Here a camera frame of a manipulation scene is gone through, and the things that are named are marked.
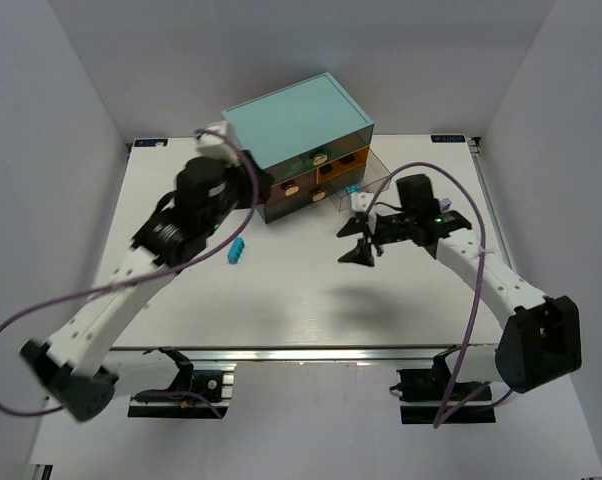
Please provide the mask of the transparent drawer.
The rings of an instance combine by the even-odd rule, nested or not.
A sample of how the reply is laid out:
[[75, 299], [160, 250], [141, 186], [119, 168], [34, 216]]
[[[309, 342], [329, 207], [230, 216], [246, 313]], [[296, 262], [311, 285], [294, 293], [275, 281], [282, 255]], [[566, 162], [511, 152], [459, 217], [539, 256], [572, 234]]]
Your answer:
[[350, 190], [375, 193], [389, 173], [385, 164], [373, 150], [370, 150], [364, 164], [328, 182], [329, 199], [339, 212], [348, 210], [350, 208]]

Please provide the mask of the long teal lego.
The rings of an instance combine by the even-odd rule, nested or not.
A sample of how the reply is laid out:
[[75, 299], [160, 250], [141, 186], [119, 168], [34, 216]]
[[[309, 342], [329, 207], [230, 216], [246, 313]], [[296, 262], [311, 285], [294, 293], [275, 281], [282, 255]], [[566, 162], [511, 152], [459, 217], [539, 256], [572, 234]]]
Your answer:
[[244, 239], [242, 237], [240, 237], [240, 236], [237, 236], [233, 240], [233, 242], [232, 242], [232, 244], [231, 244], [231, 246], [230, 246], [230, 248], [229, 248], [229, 250], [227, 252], [227, 260], [228, 260], [228, 262], [230, 264], [232, 264], [232, 265], [237, 264], [238, 261], [240, 260], [241, 256], [242, 256], [242, 253], [243, 253], [244, 249], [245, 249], [245, 241], [244, 241]]

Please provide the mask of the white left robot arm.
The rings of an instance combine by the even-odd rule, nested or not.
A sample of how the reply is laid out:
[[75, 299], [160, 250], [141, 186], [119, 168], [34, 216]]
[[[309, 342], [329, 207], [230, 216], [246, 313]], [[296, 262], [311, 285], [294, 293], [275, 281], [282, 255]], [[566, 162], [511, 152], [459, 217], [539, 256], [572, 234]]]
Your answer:
[[91, 292], [46, 340], [29, 340], [21, 348], [40, 384], [76, 421], [93, 419], [120, 396], [188, 395], [194, 366], [179, 350], [111, 348], [149, 301], [192, 266], [227, 216], [253, 212], [268, 200], [273, 183], [247, 150], [189, 160], [133, 235], [110, 282]]

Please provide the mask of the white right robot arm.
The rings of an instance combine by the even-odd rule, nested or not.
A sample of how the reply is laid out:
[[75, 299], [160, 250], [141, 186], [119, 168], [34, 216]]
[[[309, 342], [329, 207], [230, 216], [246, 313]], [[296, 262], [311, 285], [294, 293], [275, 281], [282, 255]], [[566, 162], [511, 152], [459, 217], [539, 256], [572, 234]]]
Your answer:
[[503, 328], [496, 344], [437, 355], [438, 376], [458, 383], [502, 382], [526, 393], [581, 368], [579, 310], [569, 297], [550, 297], [489, 251], [463, 215], [441, 207], [427, 176], [403, 177], [396, 186], [400, 206], [389, 215], [377, 212], [372, 194], [351, 194], [351, 216], [338, 234], [359, 238], [340, 262], [371, 267], [384, 246], [410, 241], [471, 287]]

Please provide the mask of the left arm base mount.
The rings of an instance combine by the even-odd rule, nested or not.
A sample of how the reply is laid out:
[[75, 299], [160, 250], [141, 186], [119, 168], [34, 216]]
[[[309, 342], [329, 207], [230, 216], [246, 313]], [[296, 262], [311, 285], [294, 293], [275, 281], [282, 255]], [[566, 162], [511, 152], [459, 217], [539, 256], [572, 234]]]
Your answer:
[[222, 420], [232, 396], [233, 373], [228, 368], [196, 366], [174, 348], [159, 348], [177, 367], [171, 384], [152, 393], [147, 390], [133, 396], [129, 418], [216, 419]]

